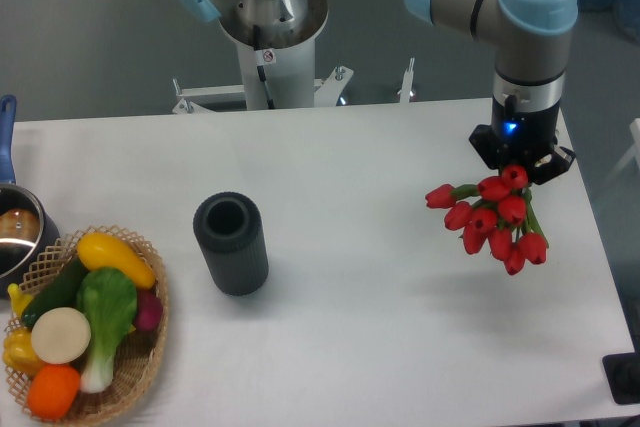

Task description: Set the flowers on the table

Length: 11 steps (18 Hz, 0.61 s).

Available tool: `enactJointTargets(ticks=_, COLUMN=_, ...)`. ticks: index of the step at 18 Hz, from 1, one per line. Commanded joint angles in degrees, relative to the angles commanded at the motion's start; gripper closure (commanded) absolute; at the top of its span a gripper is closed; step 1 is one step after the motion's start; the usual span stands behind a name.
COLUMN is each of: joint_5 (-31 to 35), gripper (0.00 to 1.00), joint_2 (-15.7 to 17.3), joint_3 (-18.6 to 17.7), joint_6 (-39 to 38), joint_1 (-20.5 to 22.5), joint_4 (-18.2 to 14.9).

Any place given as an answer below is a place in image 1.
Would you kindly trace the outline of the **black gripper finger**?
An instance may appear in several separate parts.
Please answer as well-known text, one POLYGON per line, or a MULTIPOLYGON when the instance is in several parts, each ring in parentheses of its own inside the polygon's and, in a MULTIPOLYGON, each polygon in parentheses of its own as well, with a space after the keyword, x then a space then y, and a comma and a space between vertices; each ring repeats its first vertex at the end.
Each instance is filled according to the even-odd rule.
POLYGON ((534 162, 529 169, 529 181, 536 185, 549 182, 568 172, 575 160, 575 152, 556 145, 553 150, 534 162))
POLYGON ((469 136, 469 142, 489 169, 499 169, 500 139, 490 125, 477 125, 469 136))

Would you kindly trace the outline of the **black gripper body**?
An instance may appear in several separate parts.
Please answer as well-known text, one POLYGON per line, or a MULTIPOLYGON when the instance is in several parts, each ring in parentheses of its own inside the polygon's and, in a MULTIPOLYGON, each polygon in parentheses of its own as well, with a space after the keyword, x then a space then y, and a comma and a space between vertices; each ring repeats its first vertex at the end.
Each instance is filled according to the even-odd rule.
POLYGON ((535 112, 518 112, 492 100, 488 145, 482 159, 489 168, 517 163, 532 168, 550 154, 560 102, 535 112))

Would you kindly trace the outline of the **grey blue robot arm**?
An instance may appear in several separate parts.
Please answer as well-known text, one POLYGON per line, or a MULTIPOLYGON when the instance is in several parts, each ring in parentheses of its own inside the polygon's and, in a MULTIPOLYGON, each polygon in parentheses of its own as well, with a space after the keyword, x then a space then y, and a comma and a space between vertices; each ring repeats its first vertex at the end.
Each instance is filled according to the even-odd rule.
MULTIPOLYGON (((349 73, 315 78, 315 40, 327 0, 178 0, 235 44, 250 110, 332 106, 349 73)), ((574 153, 556 123, 578 0, 404 0, 413 16, 494 46, 491 121, 470 143, 491 169, 521 165, 543 184, 567 172, 574 153)))

